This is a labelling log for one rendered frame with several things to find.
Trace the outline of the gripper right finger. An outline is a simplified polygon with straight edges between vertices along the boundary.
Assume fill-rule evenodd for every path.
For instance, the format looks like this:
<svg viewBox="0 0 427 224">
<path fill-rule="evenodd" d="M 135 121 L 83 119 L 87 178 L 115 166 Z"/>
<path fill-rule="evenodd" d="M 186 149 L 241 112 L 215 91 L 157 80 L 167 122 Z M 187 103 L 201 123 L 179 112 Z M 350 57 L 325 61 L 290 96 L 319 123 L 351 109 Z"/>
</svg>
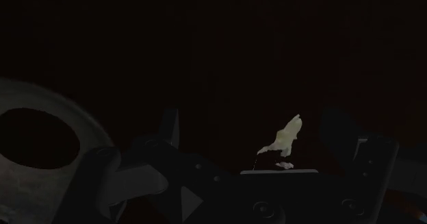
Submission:
<svg viewBox="0 0 427 224">
<path fill-rule="evenodd" d="M 327 108 L 319 136 L 344 170 L 344 199 L 349 224 L 376 224 L 399 144 L 363 129 L 344 111 Z"/>
</svg>

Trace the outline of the pale yellowish lump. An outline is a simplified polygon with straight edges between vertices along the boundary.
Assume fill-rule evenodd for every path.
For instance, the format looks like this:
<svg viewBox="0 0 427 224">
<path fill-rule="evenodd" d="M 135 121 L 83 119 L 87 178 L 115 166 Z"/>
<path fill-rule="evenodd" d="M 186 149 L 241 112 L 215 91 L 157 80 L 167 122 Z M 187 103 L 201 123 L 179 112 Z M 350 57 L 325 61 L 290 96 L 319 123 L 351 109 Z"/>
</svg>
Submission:
<svg viewBox="0 0 427 224">
<path fill-rule="evenodd" d="M 268 151 L 280 151 L 280 156 L 286 158 L 292 154 L 293 141 L 298 139 L 298 133 L 302 128 L 302 119 L 297 114 L 286 126 L 277 131 L 275 140 L 272 144 L 262 147 L 257 155 Z"/>
</svg>

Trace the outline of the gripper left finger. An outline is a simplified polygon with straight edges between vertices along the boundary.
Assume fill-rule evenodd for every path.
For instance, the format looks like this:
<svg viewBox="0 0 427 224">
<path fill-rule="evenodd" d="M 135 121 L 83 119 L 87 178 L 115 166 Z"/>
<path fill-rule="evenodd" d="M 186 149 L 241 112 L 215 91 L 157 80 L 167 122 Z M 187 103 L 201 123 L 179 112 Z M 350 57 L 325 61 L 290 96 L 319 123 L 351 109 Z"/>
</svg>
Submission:
<svg viewBox="0 0 427 224">
<path fill-rule="evenodd" d="M 86 152 L 55 214 L 55 224 L 119 224 L 130 199 L 148 196 L 171 224 L 227 224 L 230 175 L 197 154 L 181 153 L 179 113 L 166 110 L 160 130 L 116 147 Z"/>
</svg>

